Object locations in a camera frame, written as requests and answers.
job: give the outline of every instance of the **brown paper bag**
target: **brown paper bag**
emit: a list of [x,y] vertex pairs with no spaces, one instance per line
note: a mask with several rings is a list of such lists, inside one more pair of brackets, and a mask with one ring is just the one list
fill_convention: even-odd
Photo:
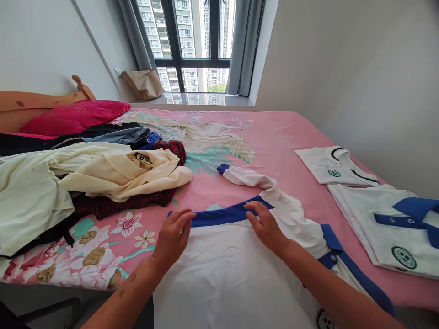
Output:
[[157,98],[165,92],[155,69],[147,71],[123,71],[122,78],[144,101]]

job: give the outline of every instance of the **hand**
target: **hand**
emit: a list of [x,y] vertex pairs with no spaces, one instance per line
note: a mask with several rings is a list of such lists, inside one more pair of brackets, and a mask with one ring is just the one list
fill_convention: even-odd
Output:
[[173,212],[165,219],[159,232],[152,258],[164,275],[182,255],[189,239],[192,218],[196,216],[190,209]]
[[259,201],[250,201],[244,208],[253,209],[257,212],[259,220],[252,212],[247,211],[248,220],[262,243],[280,257],[290,240],[282,233],[276,219],[274,219],[268,208]]

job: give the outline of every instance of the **floral bedsheet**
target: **floral bedsheet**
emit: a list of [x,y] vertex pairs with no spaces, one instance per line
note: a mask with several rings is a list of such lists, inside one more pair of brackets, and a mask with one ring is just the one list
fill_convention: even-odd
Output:
[[[228,163],[276,179],[285,193],[302,202],[305,216],[329,223],[361,270],[397,305],[439,309],[439,281],[373,266],[326,186],[320,185],[294,153],[334,143],[295,112],[189,112],[132,108],[113,123],[139,122],[164,140],[181,140],[186,166],[194,175],[166,206],[150,205],[101,221],[87,216],[71,228],[73,247],[65,239],[41,245],[13,260],[0,260],[0,282],[114,289],[137,264],[152,254],[169,211],[182,207],[214,210],[260,193],[259,187],[236,186],[218,175]],[[357,165],[367,171],[358,161]]]

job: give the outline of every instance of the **tree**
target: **tree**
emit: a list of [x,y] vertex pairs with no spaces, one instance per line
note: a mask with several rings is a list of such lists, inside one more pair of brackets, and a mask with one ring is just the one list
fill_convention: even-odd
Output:
[[207,91],[225,93],[225,84],[219,84],[219,85],[214,85],[212,87],[207,87]]

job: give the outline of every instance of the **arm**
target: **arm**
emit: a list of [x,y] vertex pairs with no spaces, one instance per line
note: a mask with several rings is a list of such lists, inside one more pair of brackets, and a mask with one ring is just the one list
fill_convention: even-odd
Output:
[[284,261],[340,328],[404,328],[374,301],[320,264],[300,244],[288,239],[262,203],[252,201],[245,208],[259,215],[258,220],[252,212],[247,212],[262,243]]
[[154,254],[141,261],[83,329],[133,327],[162,277],[186,248],[192,218],[195,217],[190,211],[174,212],[165,219]]

